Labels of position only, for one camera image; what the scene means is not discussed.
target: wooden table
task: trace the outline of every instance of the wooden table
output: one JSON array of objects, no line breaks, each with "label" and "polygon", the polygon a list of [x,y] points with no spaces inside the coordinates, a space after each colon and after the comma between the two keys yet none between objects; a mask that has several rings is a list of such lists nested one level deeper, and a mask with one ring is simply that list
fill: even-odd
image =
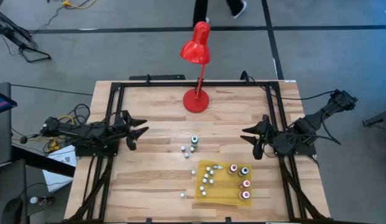
[{"label": "wooden table", "polygon": [[[110,86],[111,82],[96,83],[90,122],[104,118]],[[299,98],[295,82],[280,81],[280,88],[282,96]],[[125,89],[122,109],[129,110],[133,118],[149,120],[144,125],[150,129],[138,140],[136,151],[130,151],[124,140],[120,143],[111,174],[105,221],[144,222],[146,218],[153,218],[154,222],[215,222],[224,221],[225,217],[242,222],[287,221],[278,159],[264,156],[260,161],[255,160],[252,146],[239,137],[243,128],[255,125],[263,114],[269,114],[265,91],[256,86],[204,87],[211,100],[209,107],[193,114],[184,109],[182,103],[189,89]],[[284,100],[283,104],[288,123],[304,116],[300,101]],[[180,147],[189,146],[193,135],[199,137],[199,149],[185,159]],[[266,147],[265,151],[273,156],[271,148]],[[197,168],[201,159],[250,163],[252,206],[196,202],[196,179],[191,170]],[[65,218],[72,216],[82,203],[90,160],[84,157],[78,162]],[[296,156],[296,166],[302,190],[323,215],[329,216],[317,165],[306,156]],[[186,193],[186,198],[180,198],[181,192]],[[98,217],[100,196],[101,193],[96,199],[93,217]],[[292,198],[295,216],[299,217],[293,190]]]}]

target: white sneaker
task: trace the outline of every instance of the white sneaker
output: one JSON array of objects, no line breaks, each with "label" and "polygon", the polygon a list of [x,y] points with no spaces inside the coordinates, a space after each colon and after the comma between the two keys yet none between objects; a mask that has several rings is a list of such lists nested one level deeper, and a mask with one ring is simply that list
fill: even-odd
[{"label": "white sneaker", "polygon": [[241,16],[241,14],[247,9],[247,3],[245,1],[242,1],[242,9],[240,12],[238,12],[237,15],[233,16],[232,18],[233,19],[237,19],[239,16]]}]

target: paper sheet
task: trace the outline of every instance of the paper sheet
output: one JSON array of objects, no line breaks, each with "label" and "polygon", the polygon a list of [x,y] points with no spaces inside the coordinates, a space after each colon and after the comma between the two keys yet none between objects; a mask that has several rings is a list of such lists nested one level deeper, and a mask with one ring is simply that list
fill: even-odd
[{"label": "paper sheet", "polygon": [[[64,147],[63,149],[59,149],[59,150],[53,152],[52,154],[48,155],[48,157],[51,159],[55,159],[57,161],[60,161],[62,163],[66,163],[66,164],[71,165],[73,167],[76,167],[77,159],[75,156],[75,148],[72,145]],[[46,180],[47,185],[64,182],[64,184],[54,184],[54,185],[48,186],[49,192],[54,192],[54,191],[64,187],[65,185],[67,185],[68,183],[70,183],[73,180],[72,177],[67,177],[67,176],[60,175],[60,174],[54,174],[54,173],[48,172],[46,170],[44,170],[44,176],[45,176],[45,180]]]}]

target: black pants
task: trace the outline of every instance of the black pants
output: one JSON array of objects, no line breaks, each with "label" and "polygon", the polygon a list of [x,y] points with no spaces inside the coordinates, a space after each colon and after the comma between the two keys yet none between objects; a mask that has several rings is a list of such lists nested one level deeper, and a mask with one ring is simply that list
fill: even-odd
[{"label": "black pants", "polygon": [[[233,16],[237,15],[241,12],[242,4],[241,0],[226,0],[229,8],[231,10],[231,14]],[[206,11],[208,9],[208,0],[196,0],[194,7],[194,18],[193,18],[193,27],[199,21],[205,21]]]}]

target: red desk lamp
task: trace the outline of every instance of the red desk lamp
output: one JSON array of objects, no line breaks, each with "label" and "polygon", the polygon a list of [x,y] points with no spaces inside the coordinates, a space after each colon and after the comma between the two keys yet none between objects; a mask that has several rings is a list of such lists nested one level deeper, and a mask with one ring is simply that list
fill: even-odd
[{"label": "red desk lamp", "polygon": [[192,113],[200,113],[209,105],[209,97],[201,90],[205,65],[209,63],[209,48],[206,45],[210,28],[206,22],[198,22],[194,27],[193,40],[189,40],[180,51],[180,56],[191,63],[202,65],[198,86],[188,90],[183,97],[183,105]]}]

